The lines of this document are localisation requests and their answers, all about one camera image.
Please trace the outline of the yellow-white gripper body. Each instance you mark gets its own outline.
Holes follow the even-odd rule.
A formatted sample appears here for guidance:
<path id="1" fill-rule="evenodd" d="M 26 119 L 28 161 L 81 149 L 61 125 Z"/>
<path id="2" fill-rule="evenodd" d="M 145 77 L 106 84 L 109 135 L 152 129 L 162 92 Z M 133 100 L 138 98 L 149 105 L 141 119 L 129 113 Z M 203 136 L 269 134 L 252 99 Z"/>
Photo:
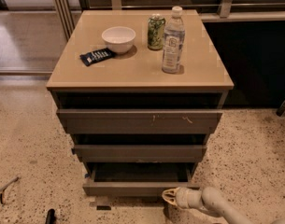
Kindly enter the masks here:
<path id="1" fill-rule="evenodd" d="M 169 204 L 177 206 L 177 192 L 178 188 L 166 189 L 162 193 L 162 198 Z"/>

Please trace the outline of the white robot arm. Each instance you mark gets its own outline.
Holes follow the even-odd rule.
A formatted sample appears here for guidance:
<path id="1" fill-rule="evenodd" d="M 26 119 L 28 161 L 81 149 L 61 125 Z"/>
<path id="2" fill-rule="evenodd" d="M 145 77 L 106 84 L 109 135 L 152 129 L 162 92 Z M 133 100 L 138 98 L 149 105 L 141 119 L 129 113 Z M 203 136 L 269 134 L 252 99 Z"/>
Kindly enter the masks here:
<path id="1" fill-rule="evenodd" d="M 245 215 L 226 201 L 219 190 L 206 187 L 202 190 L 177 187 L 166 189 L 163 199 L 182 209 L 196 209 L 212 217 L 223 217 L 228 224 L 253 224 Z"/>

